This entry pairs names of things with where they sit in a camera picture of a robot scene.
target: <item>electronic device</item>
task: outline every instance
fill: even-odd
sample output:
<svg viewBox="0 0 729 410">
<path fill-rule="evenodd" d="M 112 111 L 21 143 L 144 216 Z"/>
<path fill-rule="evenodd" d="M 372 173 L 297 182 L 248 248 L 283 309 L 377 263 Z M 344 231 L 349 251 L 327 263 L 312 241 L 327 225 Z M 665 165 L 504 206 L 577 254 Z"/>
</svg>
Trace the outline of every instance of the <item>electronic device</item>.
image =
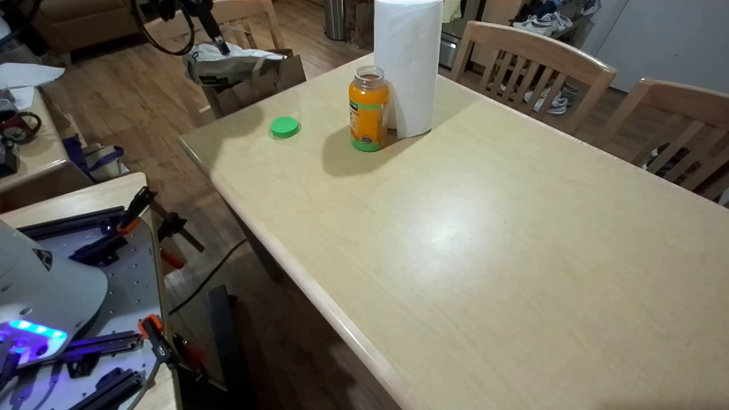
<svg viewBox="0 0 729 410">
<path fill-rule="evenodd" d="M 58 258 L 0 222 L 0 342 L 18 370 L 65 353 L 108 289 L 101 270 Z"/>
</svg>

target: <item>desk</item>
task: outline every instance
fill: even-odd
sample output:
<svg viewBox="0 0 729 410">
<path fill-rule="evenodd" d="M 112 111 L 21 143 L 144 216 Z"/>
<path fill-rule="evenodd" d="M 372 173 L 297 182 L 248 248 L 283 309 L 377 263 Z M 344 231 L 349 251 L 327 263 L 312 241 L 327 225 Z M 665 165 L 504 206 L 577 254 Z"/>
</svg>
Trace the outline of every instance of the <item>desk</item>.
<svg viewBox="0 0 729 410">
<path fill-rule="evenodd" d="M 404 409 L 729 405 L 726 209 L 445 78 L 357 152 L 368 61 L 183 143 Z"/>
<path fill-rule="evenodd" d="M 0 215 L 0 219 L 10 225 L 33 225 L 33 224 L 46 224 L 55 219 L 69 219 L 76 215 L 86 215 L 95 209 L 119 208 L 128 206 L 135 193 L 147 188 L 144 173 L 124 176 L 103 185 L 94 185 L 79 191 L 70 191 L 50 201 L 34 204 L 29 208 L 21 208 L 6 215 Z M 148 410 L 173 410 L 178 409 L 178 391 L 173 374 L 166 368 L 159 368 L 155 387 L 150 387 L 139 409 Z"/>
<path fill-rule="evenodd" d="M 43 95 L 37 92 L 29 111 L 41 116 L 41 131 L 34 141 L 18 145 L 18 171 L 0 177 L 0 193 L 65 169 L 69 163 L 60 132 L 49 115 Z"/>
</svg>

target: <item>black cable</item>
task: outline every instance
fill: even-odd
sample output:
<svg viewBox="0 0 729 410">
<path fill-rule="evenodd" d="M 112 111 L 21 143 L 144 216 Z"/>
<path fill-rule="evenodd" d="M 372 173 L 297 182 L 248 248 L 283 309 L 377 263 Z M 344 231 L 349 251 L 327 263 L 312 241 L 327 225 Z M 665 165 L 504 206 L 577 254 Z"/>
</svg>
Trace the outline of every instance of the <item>black cable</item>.
<svg viewBox="0 0 729 410">
<path fill-rule="evenodd" d="M 43 3 L 43 0 L 37 0 L 37 3 L 29 7 L 29 14 L 25 17 L 25 21 L 22 21 L 22 25 L 21 25 L 18 29 L 14 29 L 14 32 L 10 32 L 6 37 L 0 40 L 0 49 L 2 49 L 5 44 L 10 44 L 10 41 L 22 37 L 22 32 L 29 29 L 33 19 L 37 19 L 37 14 L 38 14 L 38 10 L 41 10 L 41 3 Z"/>
<path fill-rule="evenodd" d="M 139 0 L 129 0 L 132 7 L 132 19 L 139 25 L 139 32 L 144 34 L 144 40 L 161 50 L 164 55 L 186 55 L 192 50 L 192 46 L 197 44 L 197 28 L 192 25 L 192 19 L 183 11 L 186 29 L 190 29 L 190 41 L 180 49 L 180 50 L 168 50 L 161 44 L 157 44 L 157 40 L 147 29 L 144 19 L 139 17 Z"/>
<path fill-rule="evenodd" d="M 248 239 L 240 239 L 240 241 L 224 256 L 224 260 L 202 278 L 202 283 L 200 283 L 184 300 L 180 300 L 176 307 L 170 307 L 166 314 L 170 316 L 170 314 L 180 312 L 192 298 L 197 298 L 197 296 L 202 291 L 202 287 L 211 281 L 211 276 L 219 273 L 222 266 L 231 260 L 231 256 L 232 256 L 240 247 L 244 247 L 246 241 L 248 241 Z"/>
</svg>

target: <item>light wood table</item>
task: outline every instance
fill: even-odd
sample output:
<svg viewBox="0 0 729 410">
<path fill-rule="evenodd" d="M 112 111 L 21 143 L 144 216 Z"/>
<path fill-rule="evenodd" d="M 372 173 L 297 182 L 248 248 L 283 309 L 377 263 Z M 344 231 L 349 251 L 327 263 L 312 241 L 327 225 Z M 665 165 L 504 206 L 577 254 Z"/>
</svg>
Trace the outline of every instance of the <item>light wood table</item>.
<svg viewBox="0 0 729 410">
<path fill-rule="evenodd" d="M 135 193 L 147 188 L 144 173 L 124 176 L 103 185 L 94 185 L 79 191 L 70 191 L 50 201 L 41 201 L 6 215 L 0 219 L 6 225 L 34 225 L 58 219 L 69 219 L 95 209 L 126 208 L 135 199 Z M 155 378 L 155 386 L 144 394 L 137 409 L 148 410 L 173 410 L 178 409 L 178 387 L 173 374 L 161 365 Z"/>
<path fill-rule="evenodd" d="M 49 115 L 43 95 L 37 92 L 29 111 L 41 116 L 41 131 L 34 141 L 16 145 L 18 171 L 0 177 L 0 193 L 16 190 L 25 182 L 38 180 L 65 166 L 70 166 L 65 141 Z"/>
<path fill-rule="evenodd" d="M 183 141 L 404 409 L 729 409 L 726 209 L 445 78 L 357 152 L 368 61 Z"/>
</svg>

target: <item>tabletop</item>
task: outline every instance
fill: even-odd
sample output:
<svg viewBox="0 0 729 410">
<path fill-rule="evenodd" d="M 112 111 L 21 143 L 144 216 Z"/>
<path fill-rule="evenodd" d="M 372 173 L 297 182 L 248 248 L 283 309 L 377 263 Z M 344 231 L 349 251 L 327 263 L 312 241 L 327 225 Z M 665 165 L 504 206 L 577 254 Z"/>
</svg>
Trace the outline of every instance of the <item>tabletop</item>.
<svg viewBox="0 0 729 410">
<path fill-rule="evenodd" d="M 16 145 L 18 171 L 14 176 L 0 177 L 0 193 L 14 190 L 18 185 L 25 185 L 29 180 L 37 180 L 41 176 L 49 176 L 49 173 L 61 169 L 65 165 L 69 165 L 65 141 L 61 141 L 61 137 L 49 115 L 46 101 L 38 92 L 33 99 L 29 111 L 41 116 L 41 131 L 34 137 L 34 141 L 29 141 L 25 145 Z"/>
<path fill-rule="evenodd" d="M 404 409 L 729 405 L 726 209 L 445 78 L 357 152 L 363 65 L 183 143 Z"/>
<path fill-rule="evenodd" d="M 21 225 L 34 225 L 46 224 L 55 219 L 69 219 L 95 209 L 110 209 L 110 208 L 126 208 L 135 199 L 135 193 L 147 188 L 144 173 L 124 176 L 103 185 L 94 185 L 86 190 L 78 190 L 58 199 L 49 199 L 6 215 L 0 215 L 0 219 L 6 225 L 21 229 Z M 176 391 L 176 378 L 166 368 L 159 368 L 155 376 L 155 386 L 144 394 L 144 398 L 137 405 L 139 410 L 176 410 L 178 409 L 178 391 Z"/>
</svg>

